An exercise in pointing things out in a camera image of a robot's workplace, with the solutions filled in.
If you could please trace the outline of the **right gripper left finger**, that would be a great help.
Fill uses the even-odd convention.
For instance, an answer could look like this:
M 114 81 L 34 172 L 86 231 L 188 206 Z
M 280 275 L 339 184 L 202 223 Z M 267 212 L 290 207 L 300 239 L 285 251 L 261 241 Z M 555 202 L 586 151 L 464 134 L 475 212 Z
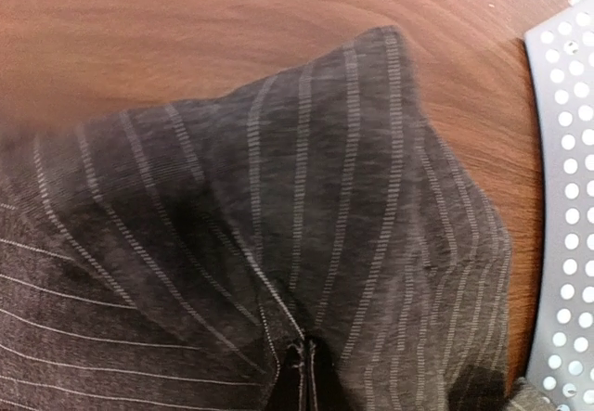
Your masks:
M 306 351 L 303 342 L 289 345 L 271 391 L 272 411 L 305 411 L 307 398 Z

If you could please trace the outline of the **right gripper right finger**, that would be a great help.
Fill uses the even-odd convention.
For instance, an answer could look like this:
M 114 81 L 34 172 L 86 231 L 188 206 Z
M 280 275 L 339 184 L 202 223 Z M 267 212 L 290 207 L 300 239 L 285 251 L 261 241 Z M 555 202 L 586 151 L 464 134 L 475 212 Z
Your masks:
M 306 409 L 310 411 L 354 410 L 341 384 L 328 345 L 321 339 L 306 341 Z

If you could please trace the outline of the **black pinstriped long sleeve shirt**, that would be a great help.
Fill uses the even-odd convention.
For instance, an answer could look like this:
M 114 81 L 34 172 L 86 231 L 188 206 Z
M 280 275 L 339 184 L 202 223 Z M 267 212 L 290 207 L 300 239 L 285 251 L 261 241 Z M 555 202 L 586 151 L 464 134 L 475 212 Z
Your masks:
M 354 410 L 506 387 L 510 237 L 374 28 L 219 98 L 1 127 L 1 406 L 271 410 L 321 339 Z

